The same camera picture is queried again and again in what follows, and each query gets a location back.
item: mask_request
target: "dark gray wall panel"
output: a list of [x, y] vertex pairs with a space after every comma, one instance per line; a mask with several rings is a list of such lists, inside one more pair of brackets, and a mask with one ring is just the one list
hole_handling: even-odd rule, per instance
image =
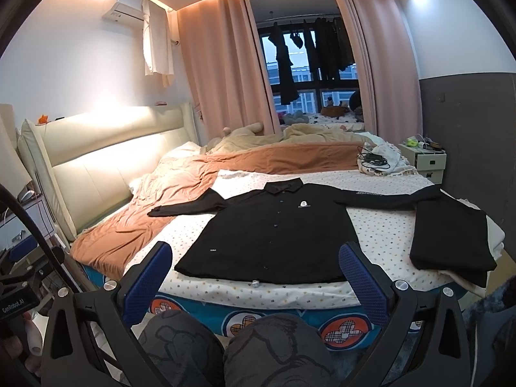
[[425, 134], [448, 153], [443, 189], [484, 209], [516, 258], [516, 74], [420, 81]]

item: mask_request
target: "lamp shade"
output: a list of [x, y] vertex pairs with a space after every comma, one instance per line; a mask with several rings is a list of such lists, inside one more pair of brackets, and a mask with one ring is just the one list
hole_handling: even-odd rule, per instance
[[0, 183], [13, 196], [18, 196], [32, 179], [18, 157], [10, 138], [14, 131], [14, 124], [5, 124], [3, 121], [3, 118], [9, 120], [12, 117], [12, 106], [0, 105], [0, 113]]

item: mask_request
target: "orange blanket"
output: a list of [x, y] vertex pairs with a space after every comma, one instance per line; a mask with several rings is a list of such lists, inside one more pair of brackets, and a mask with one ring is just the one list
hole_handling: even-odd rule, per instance
[[79, 235], [71, 248], [74, 260], [119, 280], [125, 265], [173, 218], [151, 218], [158, 205], [197, 199], [219, 170], [268, 174], [312, 173], [357, 169], [357, 142], [276, 144], [230, 154], [163, 158], [145, 175], [127, 208]]

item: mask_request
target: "person's leg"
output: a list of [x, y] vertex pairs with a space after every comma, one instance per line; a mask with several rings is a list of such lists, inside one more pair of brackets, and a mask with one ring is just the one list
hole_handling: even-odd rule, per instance
[[[138, 341], [174, 387], [224, 387], [224, 348], [188, 313], [168, 310], [154, 316]], [[120, 381], [127, 383], [124, 376]]]
[[291, 314], [262, 317], [231, 339], [226, 387], [336, 387], [339, 381], [319, 333]]

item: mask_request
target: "air conditioner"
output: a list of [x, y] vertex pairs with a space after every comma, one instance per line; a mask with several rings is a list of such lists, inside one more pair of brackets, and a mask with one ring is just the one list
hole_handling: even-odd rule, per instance
[[144, 27], [143, 0], [105, 0], [102, 17], [135, 28]]

